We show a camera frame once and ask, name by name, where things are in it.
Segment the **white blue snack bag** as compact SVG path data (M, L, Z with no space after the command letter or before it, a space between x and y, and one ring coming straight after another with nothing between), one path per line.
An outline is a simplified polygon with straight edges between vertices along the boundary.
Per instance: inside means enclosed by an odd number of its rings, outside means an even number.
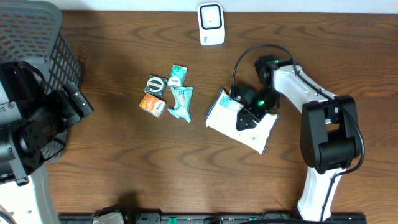
M205 125L249 146L260 155L264 155L271 132L279 120L279 115L267 113L260 122L255 122L255 128L238 131L236 129L238 112L242 108L241 103L230 98L227 92L221 89L206 114Z

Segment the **teal snack packet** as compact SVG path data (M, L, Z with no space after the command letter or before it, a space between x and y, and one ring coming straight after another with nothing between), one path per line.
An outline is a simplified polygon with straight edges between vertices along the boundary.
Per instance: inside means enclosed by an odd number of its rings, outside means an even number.
M175 106L174 108L169 108L168 111L176 118L183 118L189 123L191 121L190 102L193 95L193 87L172 87L171 91L175 99Z

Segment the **teal white drink carton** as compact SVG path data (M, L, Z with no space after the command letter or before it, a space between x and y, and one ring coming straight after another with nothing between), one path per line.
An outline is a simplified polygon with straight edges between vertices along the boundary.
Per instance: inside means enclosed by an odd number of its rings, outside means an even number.
M180 65L172 65L172 71L167 85L172 87L182 87L188 73L188 68Z

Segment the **orange juice carton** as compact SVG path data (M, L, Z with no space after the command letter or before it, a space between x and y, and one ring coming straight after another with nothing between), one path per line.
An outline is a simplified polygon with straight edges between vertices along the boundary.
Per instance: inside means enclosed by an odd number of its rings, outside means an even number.
M155 117L159 117L163 113L165 106L166 102L164 100L161 100L149 93L146 93L139 103L140 109L150 113Z

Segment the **dark green round-label packet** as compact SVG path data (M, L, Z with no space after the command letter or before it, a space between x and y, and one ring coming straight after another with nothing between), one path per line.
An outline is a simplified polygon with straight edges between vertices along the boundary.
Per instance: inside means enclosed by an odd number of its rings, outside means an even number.
M144 88L144 93L149 93L158 98L162 98L167 87L167 79L156 75L149 75L149 79Z

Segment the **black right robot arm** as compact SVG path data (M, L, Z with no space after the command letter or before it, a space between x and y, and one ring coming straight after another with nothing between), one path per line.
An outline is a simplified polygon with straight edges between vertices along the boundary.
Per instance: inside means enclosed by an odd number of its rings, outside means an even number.
M331 217L330 207L340 179L358 170L364 160L364 139L358 125L355 100L336 96L308 77L294 58L259 57L254 64L259 93L233 86L230 95L246 105L238 112L236 129L259 126L266 113L286 97L301 113L300 150L308 166L297 211L303 220L322 222Z

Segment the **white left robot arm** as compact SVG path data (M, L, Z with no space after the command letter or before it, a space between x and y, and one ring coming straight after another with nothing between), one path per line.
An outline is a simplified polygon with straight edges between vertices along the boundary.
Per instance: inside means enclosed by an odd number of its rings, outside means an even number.
M94 112L73 83L49 94L45 77L26 61L1 64L1 223L59 223L42 152Z

